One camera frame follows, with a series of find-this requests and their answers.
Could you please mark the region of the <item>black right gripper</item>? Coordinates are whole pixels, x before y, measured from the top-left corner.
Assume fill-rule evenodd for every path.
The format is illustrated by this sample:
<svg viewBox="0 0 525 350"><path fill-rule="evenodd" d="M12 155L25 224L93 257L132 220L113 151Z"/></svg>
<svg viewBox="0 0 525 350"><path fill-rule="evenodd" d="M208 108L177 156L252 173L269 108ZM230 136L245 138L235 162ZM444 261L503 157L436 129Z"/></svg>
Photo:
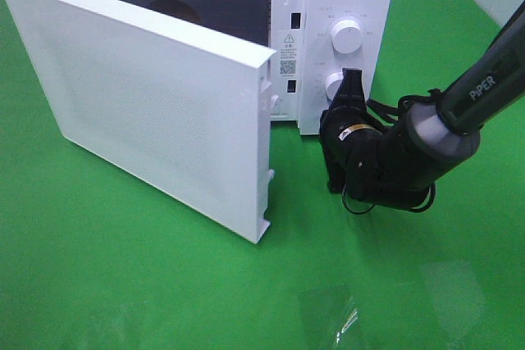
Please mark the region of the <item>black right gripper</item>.
<svg viewBox="0 0 525 350"><path fill-rule="evenodd" d="M340 87L320 118L319 141L331 193L343 191L350 156L380 136L380 122L366 108L362 71L344 68Z"/></svg>

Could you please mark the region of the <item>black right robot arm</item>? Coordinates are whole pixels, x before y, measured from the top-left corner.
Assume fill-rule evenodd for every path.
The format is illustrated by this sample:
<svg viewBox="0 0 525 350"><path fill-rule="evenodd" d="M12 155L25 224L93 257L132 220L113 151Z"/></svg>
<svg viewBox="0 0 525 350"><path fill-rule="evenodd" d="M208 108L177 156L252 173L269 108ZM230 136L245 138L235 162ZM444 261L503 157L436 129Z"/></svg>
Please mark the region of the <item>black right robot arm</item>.
<svg viewBox="0 0 525 350"><path fill-rule="evenodd" d="M366 99L361 70L346 68L320 117L327 187L343 201L425 211L436 180L472 157L484 124L523 95L523 7L444 91L406 95L391 107Z"/></svg>

